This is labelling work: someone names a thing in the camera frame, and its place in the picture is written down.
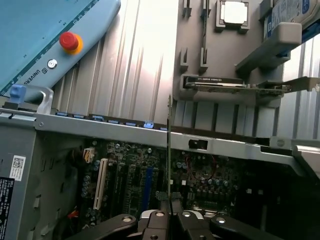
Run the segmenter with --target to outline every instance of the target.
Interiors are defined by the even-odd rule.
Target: barcode label
[[[12,160],[10,178],[21,181],[24,173],[26,157],[14,155]]]

